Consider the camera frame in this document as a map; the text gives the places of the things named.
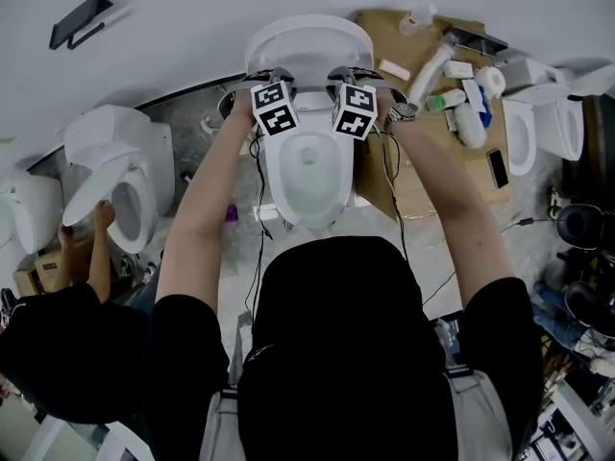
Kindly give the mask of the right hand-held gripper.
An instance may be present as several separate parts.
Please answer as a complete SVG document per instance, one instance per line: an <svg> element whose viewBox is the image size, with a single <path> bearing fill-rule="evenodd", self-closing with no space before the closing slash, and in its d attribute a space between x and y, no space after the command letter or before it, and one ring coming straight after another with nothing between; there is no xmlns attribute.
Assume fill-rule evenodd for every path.
<svg viewBox="0 0 615 461"><path fill-rule="evenodd" d="M387 90L396 103L408 103L405 95L387 80L357 84L353 67L338 66L327 77L326 90L333 100L332 131L364 140L379 116L377 92Z"/></svg>

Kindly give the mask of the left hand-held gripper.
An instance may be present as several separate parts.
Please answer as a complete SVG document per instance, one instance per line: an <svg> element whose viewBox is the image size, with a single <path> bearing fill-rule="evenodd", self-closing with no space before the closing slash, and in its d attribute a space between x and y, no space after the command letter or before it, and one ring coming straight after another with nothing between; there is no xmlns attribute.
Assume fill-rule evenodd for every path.
<svg viewBox="0 0 615 461"><path fill-rule="evenodd" d="M296 132L299 119L294 109L295 78L286 69L275 67L268 83L244 82L232 85L218 103L218 111L227 118L232 112L236 93L247 90L251 95L252 112L262 132L267 136Z"/></svg>

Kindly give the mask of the person's right forearm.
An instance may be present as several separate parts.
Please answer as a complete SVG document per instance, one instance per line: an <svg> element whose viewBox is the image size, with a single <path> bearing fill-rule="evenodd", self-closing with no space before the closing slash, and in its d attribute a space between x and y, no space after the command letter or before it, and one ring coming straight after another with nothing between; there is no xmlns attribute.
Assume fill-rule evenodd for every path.
<svg viewBox="0 0 615 461"><path fill-rule="evenodd" d="M466 171L415 123L398 123L392 134L437 212L467 306L486 285L514 276L493 213Z"/></svg>

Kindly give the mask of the person's left forearm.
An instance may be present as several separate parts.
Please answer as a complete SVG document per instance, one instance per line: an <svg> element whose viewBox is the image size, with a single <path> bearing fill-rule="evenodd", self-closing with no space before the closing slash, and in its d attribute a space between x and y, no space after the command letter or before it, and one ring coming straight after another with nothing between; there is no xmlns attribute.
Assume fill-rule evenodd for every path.
<svg viewBox="0 0 615 461"><path fill-rule="evenodd" d="M186 295L217 309L226 213L240 151L253 126L251 94L240 90L170 227L163 250L158 300Z"/></svg>

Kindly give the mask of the white toilet paper roll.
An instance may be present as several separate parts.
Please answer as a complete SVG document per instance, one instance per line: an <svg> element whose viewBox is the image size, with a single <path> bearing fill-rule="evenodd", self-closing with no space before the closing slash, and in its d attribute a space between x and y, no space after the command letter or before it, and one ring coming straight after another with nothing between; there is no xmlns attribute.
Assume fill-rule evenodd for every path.
<svg viewBox="0 0 615 461"><path fill-rule="evenodd" d="M504 74L495 66L482 67L475 73L474 80L483 88L487 99L500 98L506 87Z"/></svg>

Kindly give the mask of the white soap bar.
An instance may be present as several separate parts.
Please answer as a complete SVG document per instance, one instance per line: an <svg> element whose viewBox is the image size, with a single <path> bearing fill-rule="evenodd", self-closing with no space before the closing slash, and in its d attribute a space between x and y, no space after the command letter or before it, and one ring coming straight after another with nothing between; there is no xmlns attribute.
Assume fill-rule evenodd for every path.
<svg viewBox="0 0 615 461"><path fill-rule="evenodd" d="M411 77L411 73L400 65L382 59L379 63L379 69L393 77L396 77L402 81L408 81Z"/></svg>

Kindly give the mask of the silver wristwatch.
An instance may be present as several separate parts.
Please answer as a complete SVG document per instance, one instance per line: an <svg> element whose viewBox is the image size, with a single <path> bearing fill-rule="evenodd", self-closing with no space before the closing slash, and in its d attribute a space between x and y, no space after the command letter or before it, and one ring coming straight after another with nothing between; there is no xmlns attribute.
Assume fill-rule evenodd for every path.
<svg viewBox="0 0 615 461"><path fill-rule="evenodd" d="M411 103L394 104L385 117L383 128L387 133L392 133L393 127L398 123L412 122L418 108Z"/></svg>

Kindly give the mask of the white sealant tube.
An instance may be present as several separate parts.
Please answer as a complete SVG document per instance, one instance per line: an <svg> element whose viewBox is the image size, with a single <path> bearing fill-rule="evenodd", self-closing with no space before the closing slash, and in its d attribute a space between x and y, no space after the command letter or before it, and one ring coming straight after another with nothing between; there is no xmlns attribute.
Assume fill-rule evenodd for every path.
<svg viewBox="0 0 615 461"><path fill-rule="evenodd" d="M455 55L455 45L445 35L433 56L423 65L407 91L407 100L420 111L443 74L445 64Z"/></svg>

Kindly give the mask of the clear plastic bottle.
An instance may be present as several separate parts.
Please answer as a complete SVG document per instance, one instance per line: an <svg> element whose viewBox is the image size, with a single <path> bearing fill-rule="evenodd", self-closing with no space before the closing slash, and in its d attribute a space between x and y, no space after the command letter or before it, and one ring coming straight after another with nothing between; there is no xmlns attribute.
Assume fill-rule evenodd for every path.
<svg viewBox="0 0 615 461"><path fill-rule="evenodd" d="M400 20L398 30L404 36L413 36L428 28L433 23L436 13L437 8L434 4L417 6Z"/></svg>

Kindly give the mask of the green capped white bottle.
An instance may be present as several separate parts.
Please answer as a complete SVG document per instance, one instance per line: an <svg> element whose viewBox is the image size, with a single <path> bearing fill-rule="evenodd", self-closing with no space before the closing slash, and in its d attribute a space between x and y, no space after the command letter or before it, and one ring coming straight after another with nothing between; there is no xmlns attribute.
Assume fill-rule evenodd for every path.
<svg viewBox="0 0 615 461"><path fill-rule="evenodd" d="M429 111L439 112L463 104L466 98L467 96L464 90L454 88L442 94L430 96L426 101L426 106Z"/></svg>

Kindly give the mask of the small white box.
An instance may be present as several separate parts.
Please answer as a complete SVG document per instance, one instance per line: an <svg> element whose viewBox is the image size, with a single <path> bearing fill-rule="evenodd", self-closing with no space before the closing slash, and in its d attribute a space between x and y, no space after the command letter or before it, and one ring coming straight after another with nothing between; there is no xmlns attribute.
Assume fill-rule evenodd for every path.
<svg viewBox="0 0 615 461"><path fill-rule="evenodd" d="M444 63L443 75L449 79L467 80L473 79L475 72L470 62L449 60Z"/></svg>

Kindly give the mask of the blue and white packet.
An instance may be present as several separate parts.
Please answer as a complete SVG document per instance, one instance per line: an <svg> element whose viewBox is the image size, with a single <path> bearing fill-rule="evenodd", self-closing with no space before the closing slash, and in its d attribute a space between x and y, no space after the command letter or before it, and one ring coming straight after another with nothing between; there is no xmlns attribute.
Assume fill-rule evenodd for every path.
<svg viewBox="0 0 615 461"><path fill-rule="evenodd" d="M467 101L472 109L479 115L480 122L485 129L491 125L493 114L485 96L485 91L474 79L461 81Z"/></svg>

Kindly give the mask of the black metal holder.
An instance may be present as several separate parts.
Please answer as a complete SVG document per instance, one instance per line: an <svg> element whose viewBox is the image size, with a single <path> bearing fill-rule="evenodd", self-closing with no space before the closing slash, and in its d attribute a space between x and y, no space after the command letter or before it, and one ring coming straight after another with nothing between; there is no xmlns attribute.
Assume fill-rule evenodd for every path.
<svg viewBox="0 0 615 461"><path fill-rule="evenodd" d="M508 43L482 32L457 25L449 26L444 34L453 46L479 53L482 56L496 58L508 49Z"/></svg>

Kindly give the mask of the black smartphone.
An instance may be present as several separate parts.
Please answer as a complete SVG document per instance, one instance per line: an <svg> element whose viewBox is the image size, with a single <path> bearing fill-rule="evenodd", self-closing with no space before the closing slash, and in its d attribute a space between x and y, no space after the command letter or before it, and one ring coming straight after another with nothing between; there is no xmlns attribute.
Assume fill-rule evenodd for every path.
<svg viewBox="0 0 615 461"><path fill-rule="evenodd" d="M487 162L491 171L494 185L502 189L508 185L508 175L504 164L504 157L499 149L487 153Z"/></svg>

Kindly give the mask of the person's black shirt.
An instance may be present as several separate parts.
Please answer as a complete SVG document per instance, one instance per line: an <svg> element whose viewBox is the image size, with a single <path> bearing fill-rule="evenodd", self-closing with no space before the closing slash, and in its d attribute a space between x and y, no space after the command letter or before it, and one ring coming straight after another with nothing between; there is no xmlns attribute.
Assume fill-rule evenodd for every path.
<svg viewBox="0 0 615 461"><path fill-rule="evenodd" d="M141 407L156 461L198 461L229 359L212 308L164 291ZM291 248L268 265L238 384L249 461L457 461L445 353L400 252L376 236Z"/></svg>

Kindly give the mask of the black round stool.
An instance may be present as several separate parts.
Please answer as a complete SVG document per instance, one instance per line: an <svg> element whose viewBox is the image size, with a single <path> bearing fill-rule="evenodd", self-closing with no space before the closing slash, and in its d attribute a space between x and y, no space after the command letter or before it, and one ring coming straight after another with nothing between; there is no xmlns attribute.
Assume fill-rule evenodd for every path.
<svg viewBox="0 0 615 461"><path fill-rule="evenodd" d="M570 204L559 211L555 226L564 242L595 250L600 247L603 235L603 212L597 206Z"/></svg>
<svg viewBox="0 0 615 461"><path fill-rule="evenodd" d="M583 281L571 283L564 300L568 311L586 327L593 327L606 309L606 301L591 285Z"/></svg>

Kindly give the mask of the small cardboard box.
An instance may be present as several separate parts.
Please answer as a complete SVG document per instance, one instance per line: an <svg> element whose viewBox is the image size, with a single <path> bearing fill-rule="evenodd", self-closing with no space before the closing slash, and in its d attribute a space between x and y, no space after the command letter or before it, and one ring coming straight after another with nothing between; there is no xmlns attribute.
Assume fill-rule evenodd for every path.
<svg viewBox="0 0 615 461"><path fill-rule="evenodd" d="M93 243L83 241L73 251L71 282L85 281L88 278ZM54 283L61 263L61 251L41 255L34 263L12 274L19 297L28 297L54 292Z"/></svg>

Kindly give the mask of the black wall paper holder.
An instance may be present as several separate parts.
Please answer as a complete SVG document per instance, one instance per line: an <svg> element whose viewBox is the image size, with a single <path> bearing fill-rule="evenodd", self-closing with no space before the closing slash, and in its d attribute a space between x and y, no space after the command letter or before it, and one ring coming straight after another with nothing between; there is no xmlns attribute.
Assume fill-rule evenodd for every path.
<svg viewBox="0 0 615 461"><path fill-rule="evenodd" d="M53 25L48 48L57 50L66 44L68 50L75 50L105 29L99 17L112 6L111 0L86 0Z"/></svg>

